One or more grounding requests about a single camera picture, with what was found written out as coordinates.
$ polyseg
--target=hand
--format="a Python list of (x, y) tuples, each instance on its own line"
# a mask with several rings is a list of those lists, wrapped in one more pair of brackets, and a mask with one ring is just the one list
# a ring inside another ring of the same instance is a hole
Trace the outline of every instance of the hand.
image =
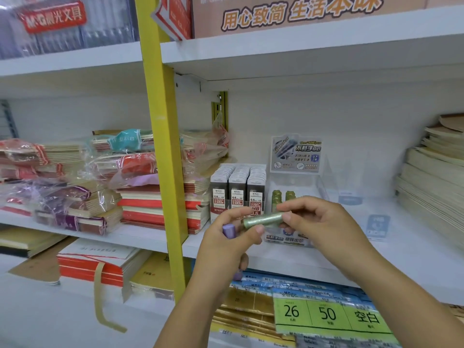
[(366, 266), (383, 259), (362, 229), (340, 204), (301, 197), (277, 205), (287, 233), (304, 234), (346, 277), (356, 281)]
[(189, 287), (197, 286), (206, 295), (222, 302), (220, 298), (229, 287), (233, 275), (238, 269), (245, 270), (248, 267), (245, 252), (253, 244), (261, 244), (264, 226), (252, 227), (235, 239), (227, 239), (222, 233), (222, 227), (234, 223), (239, 231), (239, 219), (252, 213), (251, 207), (226, 210), (205, 231)]

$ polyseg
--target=yellow post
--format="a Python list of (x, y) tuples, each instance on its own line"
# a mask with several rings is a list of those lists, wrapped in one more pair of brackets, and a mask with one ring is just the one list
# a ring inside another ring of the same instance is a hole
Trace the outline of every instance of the yellow post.
[(182, 243), (187, 239), (184, 179), (175, 103), (174, 71), (161, 61), (160, 43), (169, 37), (150, 17), (158, 0), (136, 0), (169, 263), (176, 302), (186, 287)]

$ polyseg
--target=person's left hand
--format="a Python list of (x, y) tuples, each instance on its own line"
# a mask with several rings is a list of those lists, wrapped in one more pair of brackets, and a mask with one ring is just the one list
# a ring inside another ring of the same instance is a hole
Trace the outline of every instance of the person's left hand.
[(238, 269), (245, 270), (248, 267), (248, 256), (245, 252), (253, 244), (261, 244), (261, 236), (264, 234), (264, 226), (257, 225), (235, 239), (227, 239), (222, 233), (222, 227), (234, 223), (238, 232), (238, 220), (252, 213), (251, 207), (226, 210), (205, 231), (189, 282), (190, 288), (195, 287), (221, 302), (233, 275)]

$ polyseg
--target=purple tube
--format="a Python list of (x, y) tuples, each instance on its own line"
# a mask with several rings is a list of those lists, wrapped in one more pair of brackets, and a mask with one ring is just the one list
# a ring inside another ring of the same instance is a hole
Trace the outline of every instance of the purple tube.
[[(235, 235), (235, 226), (233, 224), (228, 224), (224, 225), (222, 227), (222, 233), (228, 238), (228, 239), (234, 239), (236, 237)], [(238, 270), (234, 275), (233, 275), (233, 280), (234, 281), (240, 281), (243, 277), (242, 271)]]

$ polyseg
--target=teal label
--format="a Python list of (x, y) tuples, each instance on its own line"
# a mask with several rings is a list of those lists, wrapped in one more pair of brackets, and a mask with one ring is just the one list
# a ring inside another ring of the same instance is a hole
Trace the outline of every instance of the teal label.
[(126, 129), (107, 141), (113, 151), (120, 152), (137, 151), (142, 145), (140, 129)]

